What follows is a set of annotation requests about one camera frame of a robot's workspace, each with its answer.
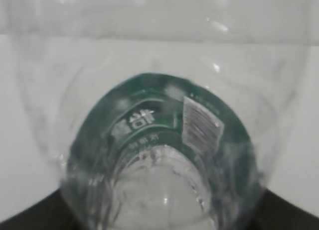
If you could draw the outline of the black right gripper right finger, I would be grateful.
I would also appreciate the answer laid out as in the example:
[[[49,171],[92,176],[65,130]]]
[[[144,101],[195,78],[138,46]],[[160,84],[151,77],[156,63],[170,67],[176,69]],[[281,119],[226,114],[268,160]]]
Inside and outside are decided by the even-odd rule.
[[[251,220],[251,229],[319,230],[319,219],[267,190]]]

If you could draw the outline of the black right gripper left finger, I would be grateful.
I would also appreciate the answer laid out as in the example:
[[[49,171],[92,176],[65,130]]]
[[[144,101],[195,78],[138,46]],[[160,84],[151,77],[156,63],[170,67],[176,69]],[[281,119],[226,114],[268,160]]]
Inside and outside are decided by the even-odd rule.
[[[61,190],[0,223],[2,230],[76,230],[77,219],[64,201]]]

